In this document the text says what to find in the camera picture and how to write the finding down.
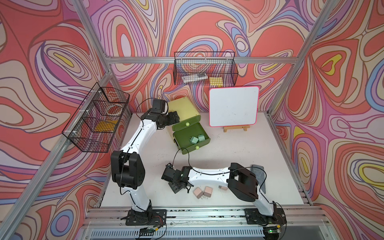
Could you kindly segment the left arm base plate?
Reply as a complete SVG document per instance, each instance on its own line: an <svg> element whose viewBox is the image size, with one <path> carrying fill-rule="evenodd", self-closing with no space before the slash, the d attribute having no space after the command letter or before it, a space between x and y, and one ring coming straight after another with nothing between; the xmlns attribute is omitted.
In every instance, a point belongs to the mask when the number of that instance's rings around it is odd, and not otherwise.
<svg viewBox="0 0 384 240"><path fill-rule="evenodd" d="M128 215L123 218L126 226L164 226L166 224L167 210L155 209L146 212L129 210Z"/></svg>

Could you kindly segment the green plug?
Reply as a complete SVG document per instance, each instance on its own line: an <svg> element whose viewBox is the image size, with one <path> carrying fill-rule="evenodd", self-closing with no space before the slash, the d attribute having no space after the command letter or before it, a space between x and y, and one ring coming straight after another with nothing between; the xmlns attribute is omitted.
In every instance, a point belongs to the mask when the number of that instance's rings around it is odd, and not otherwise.
<svg viewBox="0 0 384 240"><path fill-rule="evenodd" d="M195 145L195 144L197 144L198 142L199 142L199 139L198 139L197 137L195 137L195 136L190 137L190 143L191 143L192 145Z"/></svg>
<svg viewBox="0 0 384 240"><path fill-rule="evenodd" d="M205 135L198 135L199 142L205 141Z"/></svg>

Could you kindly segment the green drawer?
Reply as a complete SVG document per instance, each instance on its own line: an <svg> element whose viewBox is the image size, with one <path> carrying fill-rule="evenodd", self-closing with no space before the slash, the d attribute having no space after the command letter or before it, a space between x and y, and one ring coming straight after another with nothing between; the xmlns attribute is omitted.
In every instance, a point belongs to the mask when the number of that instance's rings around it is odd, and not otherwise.
<svg viewBox="0 0 384 240"><path fill-rule="evenodd" d="M173 133L174 142L183 155L199 150L210 143L211 139L200 123L196 123Z"/></svg>

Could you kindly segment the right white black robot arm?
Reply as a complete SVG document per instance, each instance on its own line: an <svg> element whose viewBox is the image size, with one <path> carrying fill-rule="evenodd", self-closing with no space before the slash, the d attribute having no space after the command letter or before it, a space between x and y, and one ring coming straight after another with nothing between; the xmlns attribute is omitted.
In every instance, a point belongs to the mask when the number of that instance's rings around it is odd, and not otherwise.
<svg viewBox="0 0 384 240"><path fill-rule="evenodd" d="M226 187L239 200L252 203L261 216L277 217L277 205L264 196L256 175L248 167L243 167L238 163L231 163L230 167L223 169L199 169L184 166L181 170L174 169L174 166L169 163L166 165L161 179L169 183L175 194L182 189L200 185Z"/></svg>

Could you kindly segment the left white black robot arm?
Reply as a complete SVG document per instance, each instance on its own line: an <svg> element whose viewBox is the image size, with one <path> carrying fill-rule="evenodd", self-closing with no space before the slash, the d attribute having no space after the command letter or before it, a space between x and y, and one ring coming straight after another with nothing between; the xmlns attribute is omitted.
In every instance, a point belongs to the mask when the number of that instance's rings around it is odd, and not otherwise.
<svg viewBox="0 0 384 240"><path fill-rule="evenodd" d="M119 151L111 155L112 180L120 188L120 194L129 194L132 209L129 216L148 222L153 217L151 200L142 186L146 171L140 153L157 130L180 122L176 111L162 113L149 110L140 117L140 123L129 140Z"/></svg>

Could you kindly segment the yellow green drawer cabinet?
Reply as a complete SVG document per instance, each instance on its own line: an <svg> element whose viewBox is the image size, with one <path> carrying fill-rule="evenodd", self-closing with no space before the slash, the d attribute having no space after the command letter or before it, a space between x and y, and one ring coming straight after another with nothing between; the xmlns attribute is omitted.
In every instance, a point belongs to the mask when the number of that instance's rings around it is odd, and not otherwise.
<svg viewBox="0 0 384 240"><path fill-rule="evenodd" d="M177 112L180 121L172 125L174 132L197 124L201 120L201 115L188 97L179 98L168 102L169 112Z"/></svg>

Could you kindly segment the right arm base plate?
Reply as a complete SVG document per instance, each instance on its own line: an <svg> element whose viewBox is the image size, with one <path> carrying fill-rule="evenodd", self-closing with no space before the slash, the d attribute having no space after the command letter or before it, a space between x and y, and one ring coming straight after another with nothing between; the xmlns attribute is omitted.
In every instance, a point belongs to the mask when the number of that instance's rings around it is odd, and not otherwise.
<svg viewBox="0 0 384 240"><path fill-rule="evenodd" d="M262 215L258 209L244 209L244 211L248 225L266 227L267 225L282 226L287 223L286 214L282 208L275 209L272 216Z"/></svg>

